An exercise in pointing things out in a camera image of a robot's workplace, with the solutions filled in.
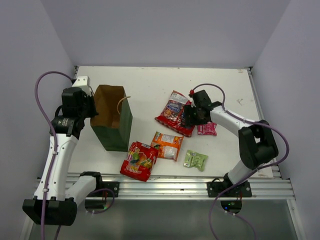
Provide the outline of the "large red candy bag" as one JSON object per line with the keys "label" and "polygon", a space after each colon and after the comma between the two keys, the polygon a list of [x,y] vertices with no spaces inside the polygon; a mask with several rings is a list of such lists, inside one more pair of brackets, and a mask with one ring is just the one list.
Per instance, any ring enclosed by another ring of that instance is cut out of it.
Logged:
{"label": "large red candy bag", "polygon": [[185,126],[184,107],[189,105],[191,105],[191,101],[180,92],[173,90],[164,109],[154,119],[176,133],[190,138],[195,127]]}

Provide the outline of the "green paper bag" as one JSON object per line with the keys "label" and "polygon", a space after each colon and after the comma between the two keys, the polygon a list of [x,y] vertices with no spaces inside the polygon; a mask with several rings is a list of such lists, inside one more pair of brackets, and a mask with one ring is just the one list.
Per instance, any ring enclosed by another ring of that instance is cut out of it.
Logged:
{"label": "green paper bag", "polygon": [[94,93],[98,115],[90,126],[106,151],[127,152],[133,114],[123,86],[101,84]]}

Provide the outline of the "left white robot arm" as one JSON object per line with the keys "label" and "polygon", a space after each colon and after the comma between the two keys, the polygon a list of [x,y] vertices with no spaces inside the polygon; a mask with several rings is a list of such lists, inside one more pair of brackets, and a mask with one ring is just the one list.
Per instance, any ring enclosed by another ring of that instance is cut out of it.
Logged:
{"label": "left white robot arm", "polygon": [[100,172],[85,171],[66,190],[68,169],[85,119],[97,116],[90,87],[69,87],[61,94],[62,104],[50,122],[50,145],[40,183],[32,197],[23,202],[23,211],[37,225],[71,226],[78,206],[91,194],[103,193]]}

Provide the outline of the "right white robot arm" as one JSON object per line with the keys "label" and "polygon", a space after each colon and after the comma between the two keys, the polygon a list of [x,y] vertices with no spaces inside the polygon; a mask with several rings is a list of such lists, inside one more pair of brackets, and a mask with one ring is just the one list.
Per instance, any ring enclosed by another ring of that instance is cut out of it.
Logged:
{"label": "right white robot arm", "polygon": [[235,196],[249,173],[278,156],[272,130],[265,120],[247,120],[243,116],[227,110],[223,103],[212,102],[205,90],[191,90],[192,103],[184,107],[184,125],[187,128],[216,123],[238,137],[240,160],[225,174],[219,187],[213,189]]}

